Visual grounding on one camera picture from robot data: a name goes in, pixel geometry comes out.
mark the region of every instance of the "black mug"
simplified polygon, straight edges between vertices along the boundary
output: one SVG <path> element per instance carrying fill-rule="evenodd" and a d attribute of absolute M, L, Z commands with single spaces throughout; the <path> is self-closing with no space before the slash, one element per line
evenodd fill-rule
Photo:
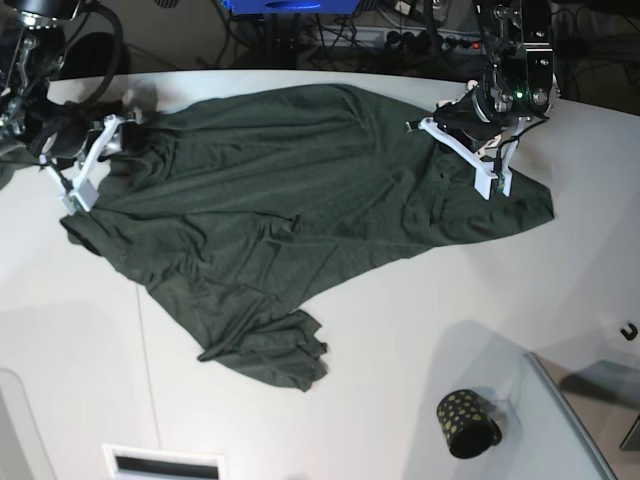
<path fill-rule="evenodd" d="M 438 421 L 454 457 L 477 457 L 502 440 L 500 428 L 484 409 L 487 404 L 472 390 L 458 390 L 438 405 Z"/>

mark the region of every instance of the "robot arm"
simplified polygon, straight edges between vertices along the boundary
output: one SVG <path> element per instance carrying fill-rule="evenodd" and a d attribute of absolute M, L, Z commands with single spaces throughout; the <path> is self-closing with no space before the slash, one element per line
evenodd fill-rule
<path fill-rule="evenodd" d="M 91 210 L 98 198 L 89 173 L 105 154 L 122 150 L 121 128 L 135 116 L 98 100 L 113 80 L 123 46 L 118 17 L 100 3 L 84 0 L 5 0 L 15 19 L 3 31 L 0 55 L 0 136 L 5 145 L 22 144 L 60 187 L 70 214 Z M 50 77 L 64 64 L 67 42 L 62 26 L 80 14 L 106 18 L 114 30 L 114 48 L 100 86 L 81 103 L 57 105 L 47 99 Z M 63 170 L 78 165 L 74 179 Z"/>
<path fill-rule="evenodd" d="M 551 11 L 546 0 L 474 0 L 487 66 L 457 100 L 409 130 L 424 130 L 476 169 L 476 190 L 488 199 L 494 181 L 511 193 L 509 163 L 534 119 L 547 120 L 555 97 Z M 511 139 L 504 140 L 507 131 Z"/>

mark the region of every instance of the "dark green cloth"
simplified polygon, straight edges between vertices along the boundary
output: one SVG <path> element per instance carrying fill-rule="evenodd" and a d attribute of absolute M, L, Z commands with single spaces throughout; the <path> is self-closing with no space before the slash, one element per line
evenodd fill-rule
<path fill-rule="evenodd" d="M 91 214 L 62 223 L 144 285 L 201 361 L 307 390 L 326 373 L 326 346 L 297 310 L 305 300 L 553 218 L 547 188 L 515 172 L 513 196 L 482 199 L 472 167 L 405 133 L 424 115 L 344 85 L 199 103 L 147 125 L 146 147 L 112 161 Z"/>

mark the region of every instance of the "blue box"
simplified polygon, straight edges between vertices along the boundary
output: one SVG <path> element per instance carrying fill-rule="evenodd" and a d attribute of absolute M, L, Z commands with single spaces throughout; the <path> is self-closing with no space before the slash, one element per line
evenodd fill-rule
<path fill-rule="evenodd" d="M 237 15 L 251 13 L 353 13 L 360 0 L 224 0 Z"/>

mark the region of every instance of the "white table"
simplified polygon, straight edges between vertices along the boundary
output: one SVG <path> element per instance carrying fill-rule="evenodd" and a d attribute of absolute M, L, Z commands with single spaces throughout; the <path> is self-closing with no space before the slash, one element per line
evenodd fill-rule
<path fill-rule="evenodd" d="M 427 109 L 462 88 L 224 71 L 120 78 L 110 95 L 155 95 L 159 110 L 175 111 L 309 83 Z M 95 84 L 60 82 L 50 96 L 74 99 Z M 504 398 L 527 350 L 569 369 L 636 361 L 617 330 L 640 311 L 639 136 L 638 118 L 559 102 L 514 161 L 551 188 L 557 220 L 388 265 L 312 299 L 304 308 L 324 326 L 330 374 L 307 394 L 199 364 L 196 343 L 144 291 L 67 243 L 51 180 L 19 172 L 0 192 L 0 367 L 25 383 L 60 479 L 104 478 L 99 444 L 109 442 L 220 453 L 231 480 L 463 480 L 435 416 L 446 393 L 483 387 Z"/>

